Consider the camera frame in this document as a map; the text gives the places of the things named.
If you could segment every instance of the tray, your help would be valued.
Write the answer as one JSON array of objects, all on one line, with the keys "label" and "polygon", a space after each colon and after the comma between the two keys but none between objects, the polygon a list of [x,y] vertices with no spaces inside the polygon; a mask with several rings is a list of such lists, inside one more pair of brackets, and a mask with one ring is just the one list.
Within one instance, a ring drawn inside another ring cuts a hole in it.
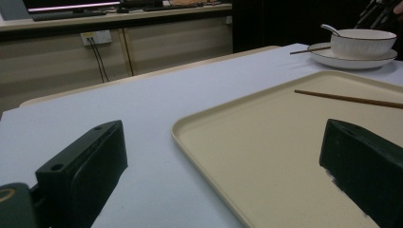
[{"label": "tray", "polygon": [[403,110],[294,93],[403,102],[403,88],[322,71],[178,120],[172,135],[248,227],[378,227],[318,159],[325,124],[361,125],[403,146]]}]

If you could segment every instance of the wooden chopstick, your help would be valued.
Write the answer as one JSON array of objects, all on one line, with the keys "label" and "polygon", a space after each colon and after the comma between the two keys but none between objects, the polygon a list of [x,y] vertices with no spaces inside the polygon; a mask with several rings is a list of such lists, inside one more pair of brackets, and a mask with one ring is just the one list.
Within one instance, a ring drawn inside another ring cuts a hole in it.
[{"label": "wooden chopstick", "polygon": [[312,52],[312,51],[323,50],[323,49],[330,49],[330,47],[318,47],[318,48],[312,48],[312,49],[306,49],[306,50],[299,50],[299,51],[290,52],[290,54],[300,54],[300,53]]},{"label": "wooden chopstick", "polygon": [[295,92],[300,93],[300,94],[317,96],[317,97],[322,97],[322,98],[335,99],[335,100],[340,100],[340,101],[345,101],[345,102],[361,103],[361,104],[367,104],[367,105],[387,106],[387,107],[394,107],[394,108],[403,109],[403,104],[402,103],[383,102],[383,101],[378,101],[378,100],[370,100],[370,99],[363,99],[363,98],[356,98],[356,97],[347,97],[347,96],[340,96],[340,95],[327,94],[327,93],[304,91],[304,90],[298,90],[298,89],[296,89]]}]

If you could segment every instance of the white bowl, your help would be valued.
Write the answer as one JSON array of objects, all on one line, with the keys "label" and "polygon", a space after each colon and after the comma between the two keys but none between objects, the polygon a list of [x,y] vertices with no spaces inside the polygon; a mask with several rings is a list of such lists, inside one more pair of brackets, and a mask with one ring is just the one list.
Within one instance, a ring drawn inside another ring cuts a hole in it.
[{"label": "white bowl", "polygon": [[381,30],[343,29],[337,31],[340,36],[332,34],[331,48],[340,58],[372,60],[391,50],[396,35]]}]

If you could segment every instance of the monitor screen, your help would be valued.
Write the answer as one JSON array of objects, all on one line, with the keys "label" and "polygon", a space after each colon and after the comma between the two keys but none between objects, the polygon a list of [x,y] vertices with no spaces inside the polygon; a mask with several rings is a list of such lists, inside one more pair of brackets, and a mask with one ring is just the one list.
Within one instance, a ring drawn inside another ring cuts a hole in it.
[{"label": "monitor screen", "polygon": [[24,0],[29,14],[99,9],[117,6],[120,3],[120,0]]}]

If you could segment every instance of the spoon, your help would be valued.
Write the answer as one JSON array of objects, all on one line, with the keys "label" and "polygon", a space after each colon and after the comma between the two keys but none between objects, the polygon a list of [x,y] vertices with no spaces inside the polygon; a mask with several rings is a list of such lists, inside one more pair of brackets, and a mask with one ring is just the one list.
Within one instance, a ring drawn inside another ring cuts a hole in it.
[{"label": "spoon", "polygon": [[337,36],[341,36],[340,33],[337,32],[337,29],[335,29],[335,28],[333,28],[333,27],[331,27],[329,25],[323,24],[323,25],[321,25],[321,27],[324,28],[324,29],[330,30],[332,33],[334,33]]}]

